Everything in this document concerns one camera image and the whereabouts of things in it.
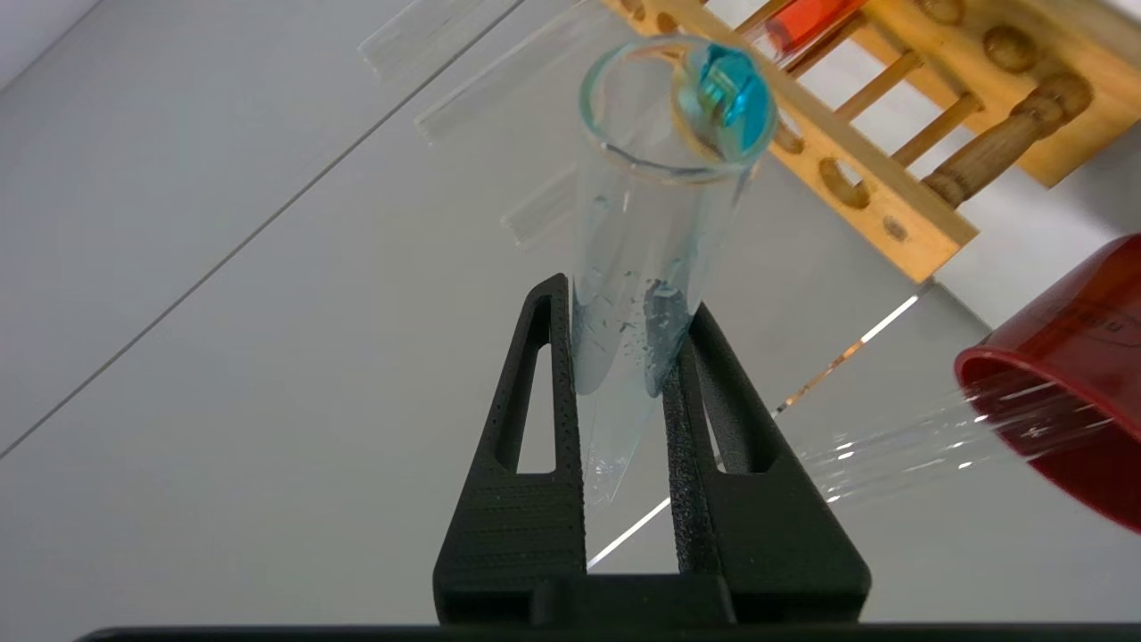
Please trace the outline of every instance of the red measuring cup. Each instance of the red measuring cup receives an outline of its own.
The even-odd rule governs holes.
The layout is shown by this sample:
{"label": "red measuring cup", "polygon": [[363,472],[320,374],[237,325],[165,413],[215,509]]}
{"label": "red measuring cup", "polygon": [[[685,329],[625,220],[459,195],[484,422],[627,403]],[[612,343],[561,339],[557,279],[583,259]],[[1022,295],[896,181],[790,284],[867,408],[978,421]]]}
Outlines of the red measuring cup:
{"label": "red measuring cup", "polygon": [[[1103,245],[982,343],[960,353],[955,371],[964,388],[1019,372],[1060,387],[1111,420],[1095,439],[1038,456],[1030,465],[1086,506],[1141,534],[1141,234]],[[1015,452],[1027,447],[1004,439]]]}

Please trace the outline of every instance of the wooden dowel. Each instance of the wooden dowel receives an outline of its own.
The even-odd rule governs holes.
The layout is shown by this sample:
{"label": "wooden dowel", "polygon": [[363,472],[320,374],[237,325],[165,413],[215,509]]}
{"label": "wooden dowel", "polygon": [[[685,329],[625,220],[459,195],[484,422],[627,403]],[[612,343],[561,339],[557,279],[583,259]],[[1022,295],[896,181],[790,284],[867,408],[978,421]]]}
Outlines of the wooden dowel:
{"label": "wooden dowel", "polygon": [[856,33],[856,30],[865,24],[867,24],[867,19],[864,17],[864,14],[858,11],[852,14],[851,17],[836,25],[828,33],[825,33],[811,47],[801,51],[799,56],[785,65],[785,72],[793,78],[804,75],[816,63],[824,59],[825,56],[831,54],[841,42],[851,38],[851,34]]}
{"label": "wooden dowel", "polygon": [[1045,78],[1014,105],[1010,116],[958,149],[936,168],[923,184],[958,206],[998,177],[1036,140],[1077,117],[1093,101],[1093,88],[1075,73]]}
{"label": "wooden dowel", "polygon": [[891,157],[904,166],[912,164],[920,156],[928,153],[936,143],[942,140],[956,127],[962,124],[966,120],[966,116],[978,111],[979,105],[979,99],[974,97],[974,94],[963,94],[954,105],[939,114],[939,117],[932,120],[914,138],[904,143],[904,146],[891,154]]}
{"label": "wooden dowel", "polygon": [[855,96],[848,98],[847,103],[840,105],[836,115],[844,120],[852,120],[864,113],[864,109],[871,107],[872,103],[891,91],[892,87],[899,84],[899,81],[907,78],[912,70],[922,64],[923,59],[920,58],[919,54],[905,51],[896,62],[888,65],[888,68],[880,72],[880,75],[873,78],[872,82],[865,84]]}

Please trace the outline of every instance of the wooden rack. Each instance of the wooden rack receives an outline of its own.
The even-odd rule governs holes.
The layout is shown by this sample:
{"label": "wooden rack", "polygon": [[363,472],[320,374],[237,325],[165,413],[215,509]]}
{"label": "wooden rack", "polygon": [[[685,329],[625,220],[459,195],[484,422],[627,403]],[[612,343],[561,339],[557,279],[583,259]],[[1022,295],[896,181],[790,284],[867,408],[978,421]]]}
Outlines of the wooden rack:
{"label": "wooden rack", "polygon": [[[736,30],[698,0],[602,1],[642,35],[753,51],[782,112],[776,156],[915,282],[978,234],[956,208],[1012,164],[1053,186],[1141,119],[1141,30],[1094,0],[872,0],[783,70],[742,34],[788,0]],[[796,79],[849,39],[885,67],[833,111]],[[889,154],[850,121],[905,80],[944,111]],[[960,124],[978,136],[908,173]]]}

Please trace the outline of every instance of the test tube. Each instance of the test tube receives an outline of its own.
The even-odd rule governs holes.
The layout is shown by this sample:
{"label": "test tube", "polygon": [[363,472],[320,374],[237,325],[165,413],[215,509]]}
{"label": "test tube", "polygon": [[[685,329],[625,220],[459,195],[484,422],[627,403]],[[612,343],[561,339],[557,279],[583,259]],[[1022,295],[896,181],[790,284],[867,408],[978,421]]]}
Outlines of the test tube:
{"label": "test tube", "polygon": [[775,128],[750,57],[699,38],[602,56],[580,94],[572,350],[586,503],[609,503]]}
{"label": "test tube", "polygon": [[791,0],[771,16],[745,21],[738,31],[762,55],[779,65],[856,13],[866,1]]}

